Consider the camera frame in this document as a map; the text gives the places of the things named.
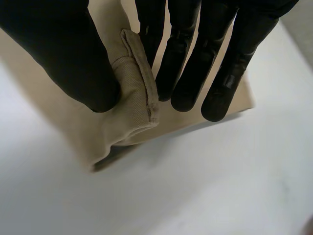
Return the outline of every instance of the gloved finger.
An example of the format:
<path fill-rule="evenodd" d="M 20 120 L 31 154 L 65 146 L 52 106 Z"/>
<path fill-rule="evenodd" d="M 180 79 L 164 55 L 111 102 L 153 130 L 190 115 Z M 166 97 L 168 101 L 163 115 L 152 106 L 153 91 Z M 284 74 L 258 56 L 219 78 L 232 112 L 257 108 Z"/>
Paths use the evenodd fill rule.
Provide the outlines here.
<path fill-rule="evenodd" d="M 23 9 L 0 1 L 0 27 L 67 95 L 96 112 L 111 109 L 120 86 L 87 10 L 88 0 L 20 2 Z M 34 10 L 37 4 L 49 14 Z"/>
<path fill-rule="evenodd" d="M 135 0 L 135 3 L 140 39 L 152 67 L 163 36 L 166 0 Z"/>
<path fill-rule="evenodd" d="M 201 107 L 205 119 L 224 118 L 256 48 L 277 23 L 278 19 L 268 15 L 239 9 L 222 65 Z"/>
<path fill-rule="evenodd" d="M 176 110 L 187 112 L 194 107 L 237 10 L 221 0 L 202 1 L 195 48 L 171 97 Z"/>
<path fill-rule="evenodd" d="M 196 27 L 200 1 L 168 0 L 172 30 L 156 76 L 161 101 L 170 99 L 180 76 Z"/>

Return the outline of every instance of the white table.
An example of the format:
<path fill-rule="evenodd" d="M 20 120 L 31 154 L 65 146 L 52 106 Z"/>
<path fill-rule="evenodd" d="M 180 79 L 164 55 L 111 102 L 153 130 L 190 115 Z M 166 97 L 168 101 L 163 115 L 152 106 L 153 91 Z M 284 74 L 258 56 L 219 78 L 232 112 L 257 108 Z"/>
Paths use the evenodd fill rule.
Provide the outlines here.
<path fill-rule="evenodd" d="M 294 235 L 313 213 L 313 73 L 281 24 L 248 67 L 254 109 L 148 142 L 96 174 L 4 59 L 2 235 Z"/>

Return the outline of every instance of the beige cloth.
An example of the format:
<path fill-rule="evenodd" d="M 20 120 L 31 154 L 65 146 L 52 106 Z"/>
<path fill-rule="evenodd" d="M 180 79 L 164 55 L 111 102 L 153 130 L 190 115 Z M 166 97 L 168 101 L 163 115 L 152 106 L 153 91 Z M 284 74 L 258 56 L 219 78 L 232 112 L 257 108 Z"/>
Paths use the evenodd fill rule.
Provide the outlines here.
<path fill-rule="evenodd" d="M 33 58 L 0 30 L 1 59 L 21 88 L 24 99 L 28 100 L 38 111 L 42 120 L 48 121 L 51 128 L 54 128 L 60 137 L 64 137 L 61 141 L 67 141 L 81 162 L 93 171 L 103 169 L 135 148 L 135 146 L 120 145 L 142 143 L 205 122 L 200 113 L 200 106 L 220 66 L 229 40 L 228 34 L 196 106 L 187 113 L 179 113 L 171 107 L 170 102 L 159 102 L 159 125 L 152 128 L 157 124 L 157 116 L 155 116 L 157 107 L 154 100 L 155 94 L 149 96 L 155 93 L 154 83 L 150 84 L 150 88 L 148 86 L 149 81 L 152 80 L 151 71 L 142 57 L 135 57 L 135 55 L 142 55 L 138 36 L 129 31 L 122 31 L 122 29 L 130 28 L 134 32 L 139 31 L 136 7 L 134 0 L 122 0 L 122 3 L 131 24 L 119 0 L 90 0 L 89 3 L 89 11 L 107 48 L 117 79 L 122 85 L 121 102 L 107 114 L 93 113 L 83 104 L 64 94 Z M 169 34 L 170 24 L 167 11 L 164 36 L 153 67 L 154 75 L 160 66 Z M 139 97 L 142 98 L 137 105 L 134 105 Z M 244 78 L 228 114 L 251 108 L 251 106 L 249 89 Z M 119 146 L 110 148 L 111 144 Z"/>
<path fill-rule="evenodd" d="M 99 114 L 103 118 L 103 154 L 85 159 L 92 170 L 99 170 L 116 158 L 112 155 L 118 152 L 113 152 L 110 159 L 103 160 L 113 145 L 128 145 L 132 136 L 156 127 L 159 122 L 157 87 L 140 37 L 123 29 L 120 39 L 116 40 L 120 40 L 119 47 L 127 52 L 112 62 L 114 74 L 121 85 L 121 99 L 114 108 Z"/>

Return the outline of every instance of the black rubber glove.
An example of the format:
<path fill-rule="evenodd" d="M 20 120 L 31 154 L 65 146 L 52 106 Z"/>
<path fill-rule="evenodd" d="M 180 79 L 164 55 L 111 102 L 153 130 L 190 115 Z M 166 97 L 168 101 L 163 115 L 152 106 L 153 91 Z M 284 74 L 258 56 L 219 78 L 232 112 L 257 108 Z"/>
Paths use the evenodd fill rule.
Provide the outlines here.
<path fill-rule="evenodd" d="M 135 2 L 141 23 L 140 37 L 152 66 L 163 35 L 165 0 Z M 181 112 L 193 108 L 225 34 L 237 15 L 225 58 L 201 109 L 207 120 L 221 120 L 226 115 L 257 46 L 275 27 L 278 18 L 297 2 L 298 0 L 202 0 L 201 3 L 200 0 L 168 0 L 172 30 L 156 77 L 159 100 L 171 99 L 172 106 Z M 199 35 L 181 74 L 199 8 Z"/>

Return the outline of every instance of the white surface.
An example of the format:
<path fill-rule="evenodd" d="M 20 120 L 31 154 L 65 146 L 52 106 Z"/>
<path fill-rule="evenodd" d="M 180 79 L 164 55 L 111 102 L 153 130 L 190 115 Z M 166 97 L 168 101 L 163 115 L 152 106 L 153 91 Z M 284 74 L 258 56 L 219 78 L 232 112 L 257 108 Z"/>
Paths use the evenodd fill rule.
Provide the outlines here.
<path fill-rule="evenodd" d="M 313 213 L 313 73 L 280 24 L 249 65 L 254 109 L 96 174 L 1 59 L 2 235 L 294 235 Z"/>

